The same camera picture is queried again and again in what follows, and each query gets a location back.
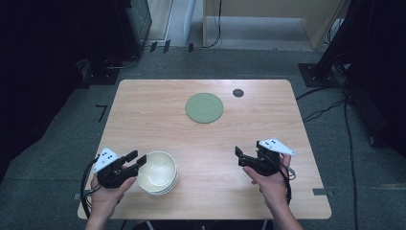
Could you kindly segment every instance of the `stacked bowl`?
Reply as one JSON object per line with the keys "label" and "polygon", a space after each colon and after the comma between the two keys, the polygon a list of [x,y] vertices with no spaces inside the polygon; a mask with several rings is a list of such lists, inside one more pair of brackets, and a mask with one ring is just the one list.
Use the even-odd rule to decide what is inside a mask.
{"label": "stacked bowl", "polygon": [[147,162],[138,170],[138,184],[147,193],[155,196],[168,193],[178,178],[173,158],[164,151],[147,154]]}

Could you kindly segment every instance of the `black equipment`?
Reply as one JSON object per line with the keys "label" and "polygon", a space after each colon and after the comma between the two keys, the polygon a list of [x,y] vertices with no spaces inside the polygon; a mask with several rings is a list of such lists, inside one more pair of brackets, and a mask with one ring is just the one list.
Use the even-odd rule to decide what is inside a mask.
{"label": "black equipment", "polygon": [[137,176],[138,170],[142,167],[146,161],[147,156],[144,155],[137,162],[123,169],[123,164],[125,162],[130,162],[138,156],[138,151],[134,150],[129,153],[127,156],[122,156],[120,159],[114,161],[104,169],[98,172],[99,184],[106,189],[115,189],[119,188],[129,177]]}
{"label": "black equipment", "polygon": [[[296,177],[294,171],[281,163],[280,153],[266,149],[259,144],[259,141],[257,141],[257,148],[258,157],[254,158],[252,156],[244,155],[242,150],[236,147],[238,165],[241,167],[248,166],[263,176],[269,176],[279,172],[282,175],[284,185],[286,186],[286,201],[289,204],[290,200],[292,199],[292,190],[289,183],[291,180],[289,178],[289,172],[292,173],[294,179]],[[281,170],[281,167],[286,169],[287,175]]]}

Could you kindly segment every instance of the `green plate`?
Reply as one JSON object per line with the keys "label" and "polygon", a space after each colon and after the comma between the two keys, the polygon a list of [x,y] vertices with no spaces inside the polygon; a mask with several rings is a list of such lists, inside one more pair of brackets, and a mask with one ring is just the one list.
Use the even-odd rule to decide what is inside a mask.
{"label": "green plate", "polygon": [[210,93],[191,96],[186,102],[186,114],[197,123],[212,123],[223,114],[223,102]]}

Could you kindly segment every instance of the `gray carpet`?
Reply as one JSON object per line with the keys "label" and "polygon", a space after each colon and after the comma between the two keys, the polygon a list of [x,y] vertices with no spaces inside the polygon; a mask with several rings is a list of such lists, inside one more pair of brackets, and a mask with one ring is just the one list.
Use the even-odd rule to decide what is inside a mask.
{"label": "gray carpet", "polygon": [[[317,62],[323,53],[171,48],[145,51],[124,69],[116,85],[77,89],[57,114],[45,136],[10,165],[0,187],[0,229],[83,229],[77,216],[82,173],[96,154],[118,83],[124,79],[286,79],[296,96],[306,88],[297,67]],[[302,116],[342,99],[341,89],[326,89],[298,100]],[[106,114],[99,122],[102,108]],[[374,149],[357,108],[348,105],[358,187],[359,229],[404,229],[405,189],[383,186],[406,181],[406,159],[391,149]],[[300,220],[305,229],[354,229],[350,143],[342,105],[305,123],[332,216]],[[107,229],[119,229],[120,220]]]}

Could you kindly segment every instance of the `wooden table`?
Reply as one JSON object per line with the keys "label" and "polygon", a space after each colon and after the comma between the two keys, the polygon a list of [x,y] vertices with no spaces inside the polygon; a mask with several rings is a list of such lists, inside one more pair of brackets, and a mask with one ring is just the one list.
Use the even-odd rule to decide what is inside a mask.
{"label": "wooden table", "polygon": [[350,5],[350,0],[204,0],[204,46],[208,45],[207,16],[218,16],[220,1],[221,16],[301,18],[314,50],[322,44],[335,19],[345,17]]}
{"label": "wooden table", "polygon": [[[235,97],[234,89],[244,96]],[[187,100],[202,92],[224,104],[222,116],[210,124],[196,123],[185,112]],[[175,159],[179,180],[160,196],[134,184],[112,218],[271,219],[259,187],[237,164],[235,146],[256,156],[256,141],[272,137],[297,152],[291,163],[297,174],[291,181],[293,214],[328,219],[327,196],[313,194],[323,183],[289,81],[123,80],[98,153],[103,147],[121,155],[138,150],[140,156],[163,150]],[[85,218],[81,207],[78,214]]]}

